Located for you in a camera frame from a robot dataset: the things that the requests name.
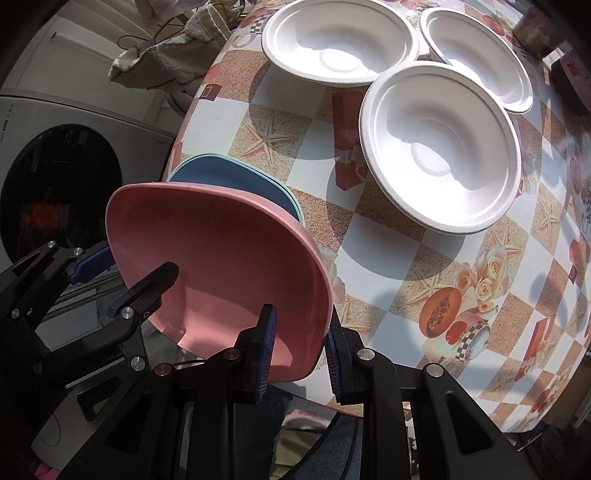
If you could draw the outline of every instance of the washing machine door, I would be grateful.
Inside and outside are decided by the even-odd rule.
[[[51,240],[69,248],[105,240],[106,205],[121,185],[117,155],[90,127],[58,125],[36,135],[10,165],[0,193],[9,260]]]

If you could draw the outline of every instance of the towel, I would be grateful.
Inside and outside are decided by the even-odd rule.
[[[122,53],[111,65],[109,79],[128,88],[186,92],[192,97],[229,37],[215,7],[203,5],[180,35],[149,40]]]

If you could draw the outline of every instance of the bowl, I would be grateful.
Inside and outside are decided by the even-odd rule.
[[[509,113],[527,113],[534,102],[523,64],[499,35],[474,18],[429,8],[418,20],[431,51],[490,91]]]
[[[267,22],[262,49],[295,76],[356,86],[416,60],[418,38],[402,15],[378,1],[297,0]]]
[[[304,213],[288,188],[267,173],[235,158],[213,153],[197,155],[175,168],[168,181],[218,185],[254,193],[277,204],[304,225]]]
[[[233,346],[272,303],[269,380],[300,380],[314,370],[332,291],[316,244],[283,208],[225,187],[139,183],[113,194],[106,230],[127,286],[166,261],[178,265],[150,321],[180,347],[208,358]]]
[[[359,130],[383,192],[427,228],[479,232],[515,198],[521,154],[507,113],[444,63],[414,61],[381,74],[361,105]]]

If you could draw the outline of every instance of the pink bowl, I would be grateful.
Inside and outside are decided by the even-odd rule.
[[[272,303],[278,326],[269,380],[312,372],[332,291],[316,244],[281,207],[224,187],[140,183],[113,194],[106,229],[127,286],[163,262],[178,265],[150,321],[180,347],[208,358],[233,346]]]

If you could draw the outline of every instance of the tablecloth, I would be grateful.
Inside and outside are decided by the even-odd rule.
[[[324,255],[343,325],[396,363],[440,361],[503,431],[533,428],[591,341],[589,120],[563,103],[548,62],[535,61],[513,39],[522,14],[510,3],[386,2],[415,27],[420,12],[436,6],[484,22],[522,60],[535,94],[529,113],[510,116],[522,173],[507,214],[474,235],[430,231],[394,207],[367,168],[358,132],[367,87],[307,82],[265,57],[261,32],[286,3],[259,1],[232,34],[198,90],[165,176],[194,155],[222,153],[279,179],[300,202]],[[428,56],[424,39],[421,55]],[[452,327],[468,319],[469,328],[462,333],[456,325],[427,339],[421,311],[446,287],[461,293],[461,300],[440,303],[448,308],[461,302],[464,316]],[[425,353],[433,357],[441,349],[446,353],[439,358]],[[323,358],[309,377],[283,387],[343,408],[332,395]],[[360,407],[348,411],[359,414]]]

